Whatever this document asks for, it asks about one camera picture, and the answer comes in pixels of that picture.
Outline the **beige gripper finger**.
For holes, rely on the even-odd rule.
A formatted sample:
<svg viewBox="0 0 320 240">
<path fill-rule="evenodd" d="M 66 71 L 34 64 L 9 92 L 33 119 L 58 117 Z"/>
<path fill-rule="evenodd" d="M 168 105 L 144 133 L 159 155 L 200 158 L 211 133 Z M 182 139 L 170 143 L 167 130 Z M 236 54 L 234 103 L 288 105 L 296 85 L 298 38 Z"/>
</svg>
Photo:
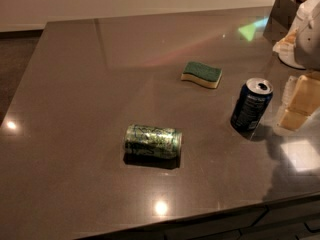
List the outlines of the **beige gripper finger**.
<svg viewBox="0 0 320 240">
<path fill-rule="evenodd" d="M 278 110 L 278 125 L 290 131 L 298 130 L 319 107 L 320 73 L 290 76 Z"/>
</svg>

